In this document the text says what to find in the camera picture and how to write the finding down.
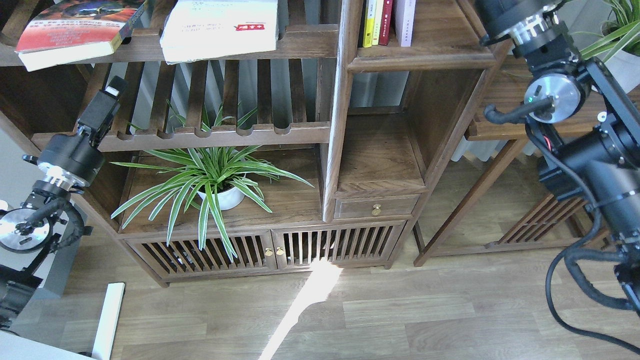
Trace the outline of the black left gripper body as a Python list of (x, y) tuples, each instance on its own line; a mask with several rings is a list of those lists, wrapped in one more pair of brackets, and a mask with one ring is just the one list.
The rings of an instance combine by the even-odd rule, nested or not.
[(39, 157), (23, 155), (23, 161), (38, 166), (45, 173), (44, 182), (60, 188), (89, 187), (105, 163), (98, 146), (119, 109), (119, 95), (98, 92), (79, 117), (74, 135), (54, 135)]

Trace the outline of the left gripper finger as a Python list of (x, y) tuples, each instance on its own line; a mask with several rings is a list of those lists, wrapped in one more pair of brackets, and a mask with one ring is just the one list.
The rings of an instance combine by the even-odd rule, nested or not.
[(109, 100), (118, 101), (121, 95), (124, 94), (124, 91), (126, 91), (127, 86), (128, 82), (126, 82), (125, 79), (119, 76), (113, 76), (105, 89), (103, 89), (103, 95)]

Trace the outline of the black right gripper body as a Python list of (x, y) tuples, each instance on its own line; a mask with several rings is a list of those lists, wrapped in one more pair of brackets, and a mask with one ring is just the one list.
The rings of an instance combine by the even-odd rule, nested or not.
[(517, 46), (532, 41), (551, 27), (546, 14), (562, 7), (564, 0), (476, 0), (475, 10), (486, 34), (480, 45), (510, 38)]

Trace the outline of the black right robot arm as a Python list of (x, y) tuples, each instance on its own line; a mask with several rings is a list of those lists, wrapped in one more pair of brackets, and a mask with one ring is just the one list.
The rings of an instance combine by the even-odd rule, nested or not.
[[(590, 231), (561, 251), (546, 274), (545, 296), (555, 321), (566, 330), (638, 353), (617, 337), (582, 330), (558, 315), (551, 280), (563, 261), (574, 282), (593, 301), (639, 312), (639, 111), (605, 64), (585, 59), (556, 12), (562, 0), (477, 0), (486, 34), (483, 46), (511, 39), (532, 80), (523, 102), (510, 112), (487, 105), (493, 124), (523, 124), (542, 152), (539, 180), (559, 200), (583, 198), (593, 215)], [(592, 132), (570, 142), (554, 125), (574, 116), (596, 89), (605, 103)]]

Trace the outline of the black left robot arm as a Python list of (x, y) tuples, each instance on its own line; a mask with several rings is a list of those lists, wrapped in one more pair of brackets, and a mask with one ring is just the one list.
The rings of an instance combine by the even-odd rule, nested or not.
[(70, 201), (71, 194), (83, 193), (105, 164), (98, 150), (119, 109), (119, 97), (127, 82), (110, 80), (96, 93), (78, 119), (73, 135), (56, 134), (39, 157), (24, 155), (23, 160), (38, 166), (45, 177), (37, 180), (19, 208), (1, 212), (1, 246), (14, 253), (37, 252), (29, 266), (20, 271), (1, 267), (1, 329), (6, 331), (34, 295), (42, 279), (36, 270), (46, 257), (90, 235), (80, 212)]

